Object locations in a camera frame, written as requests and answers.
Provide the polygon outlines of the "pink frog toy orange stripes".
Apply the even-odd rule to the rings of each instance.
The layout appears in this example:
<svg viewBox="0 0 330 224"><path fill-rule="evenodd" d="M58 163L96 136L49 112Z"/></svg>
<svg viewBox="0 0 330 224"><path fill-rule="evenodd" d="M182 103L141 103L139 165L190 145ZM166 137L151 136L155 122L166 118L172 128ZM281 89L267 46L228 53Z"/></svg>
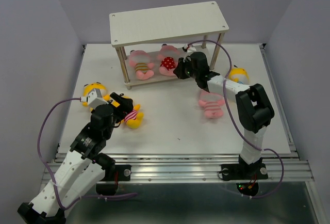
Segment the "pink frog toy orange stripes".
<svg viewBox="0 0 330 224"><path fill-rule="evenodd" d="M128 57L129 65L134 69L138 80L144 81L154 76L154 63L151 56L142 50L132 50Z"/></svg>

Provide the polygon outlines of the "pink frog toy polka-dot dress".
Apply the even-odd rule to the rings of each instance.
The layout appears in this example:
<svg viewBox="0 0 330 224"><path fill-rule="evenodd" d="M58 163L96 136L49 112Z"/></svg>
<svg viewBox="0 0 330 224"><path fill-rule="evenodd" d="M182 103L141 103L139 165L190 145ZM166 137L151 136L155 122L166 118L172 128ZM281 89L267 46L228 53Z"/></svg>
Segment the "pink frog toy polka-dot dress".
<svg viewBox="0 0 330 224"><path fill-rule="evenodd" d="M157 59L160 61L159 73L165 76L175 76L174 70L177 67L179 56L180 52L176 47L163 44L157 55Z"/></svg>

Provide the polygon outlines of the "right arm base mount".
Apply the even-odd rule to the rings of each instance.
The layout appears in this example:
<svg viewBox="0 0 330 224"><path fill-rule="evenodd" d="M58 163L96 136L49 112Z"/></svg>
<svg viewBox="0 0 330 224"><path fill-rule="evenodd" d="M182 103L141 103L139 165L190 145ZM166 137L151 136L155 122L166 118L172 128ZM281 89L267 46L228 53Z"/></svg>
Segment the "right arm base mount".
<svg viewBox="0 0 330 224"><path fill-rule="evenodd" d="M268 179L268 172L266 165L261 163L256 166L243 164L222 164L220 170L220 177L223 181L244 181L253 179L256 176L258 180Z"/></svg>

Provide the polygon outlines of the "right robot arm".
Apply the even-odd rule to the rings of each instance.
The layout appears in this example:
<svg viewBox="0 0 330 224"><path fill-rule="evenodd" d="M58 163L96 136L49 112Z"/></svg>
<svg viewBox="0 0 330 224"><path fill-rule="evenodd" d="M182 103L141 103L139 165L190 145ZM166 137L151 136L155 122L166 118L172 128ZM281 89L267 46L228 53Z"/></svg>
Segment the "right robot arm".
<svg viewBox="0 0 330 224"><path fill-rule="evenodd" d="M222 95L225 102L236 103L238 118L244 128L241 134L244 143L236 164L221 165L220 179L249 180L256 176L267 179L268 176L260 171L265 167L261 152L263 136L274 117L274 109L263 86L240 84L211 71L203 52L180 58L174 74L179 79L193 78L201 89Z"/></svg>

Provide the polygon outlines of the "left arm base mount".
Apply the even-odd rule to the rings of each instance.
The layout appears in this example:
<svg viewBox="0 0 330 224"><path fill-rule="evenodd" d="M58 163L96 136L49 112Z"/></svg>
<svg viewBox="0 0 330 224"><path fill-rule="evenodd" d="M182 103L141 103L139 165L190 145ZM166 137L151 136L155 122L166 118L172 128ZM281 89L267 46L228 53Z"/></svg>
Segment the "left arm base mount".
<svg viewBox="0 0 330 224"><path fill-rule="evenodd" d="M120 165L115 162L110 156L100 153L94 160L96 164L101 166L101 169L104 171L104 175L101 182L128 182L130 181L131 176L131 165Z"/></svg>

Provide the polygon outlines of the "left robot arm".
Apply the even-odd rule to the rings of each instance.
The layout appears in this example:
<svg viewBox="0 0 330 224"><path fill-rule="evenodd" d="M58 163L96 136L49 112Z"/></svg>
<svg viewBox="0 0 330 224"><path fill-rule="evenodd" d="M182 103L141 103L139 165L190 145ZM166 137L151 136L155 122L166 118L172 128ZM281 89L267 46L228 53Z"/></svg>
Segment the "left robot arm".
<svg viewBox="0 0 330 224"><path fill-rule="evenodd" d="M26 223L65 223L65 213L85 198L93 185L114 176L114 159L101 151L113 130L133 111L133 100L113 92L106 101L98 89L93 89L78 101L92 108L90 121L76 136L56 172L42 160L51 178L36 197L19 206L18 214Z"/></svg>

